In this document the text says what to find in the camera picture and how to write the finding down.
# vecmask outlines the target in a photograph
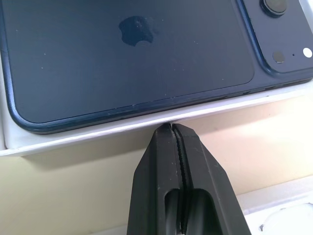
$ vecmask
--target camera lens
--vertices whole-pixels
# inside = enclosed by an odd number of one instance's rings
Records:
[[[263,10],[272,17],[280,17],[287,10],[287,0],[261,0]]]

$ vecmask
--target beige surface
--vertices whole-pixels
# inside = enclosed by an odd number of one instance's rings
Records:
[[[313,97],[183,124],[237,194],[313,174]],[[152,129],[25,158],[0,158],[0,235],[87,235],[127,222],[132,177]]]

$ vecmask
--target apple logo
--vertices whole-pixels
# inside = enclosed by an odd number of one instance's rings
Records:
[[[122,32],[122,41],[135,47],[140,41],[153,42],[153,34],[146,18],[142,16],[131,16],[119,24]]]

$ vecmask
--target black plastic tool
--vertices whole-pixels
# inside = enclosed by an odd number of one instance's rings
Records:
[[[194,130],[156,129],[134,174],[127,235],[250,235],[226,172]]]

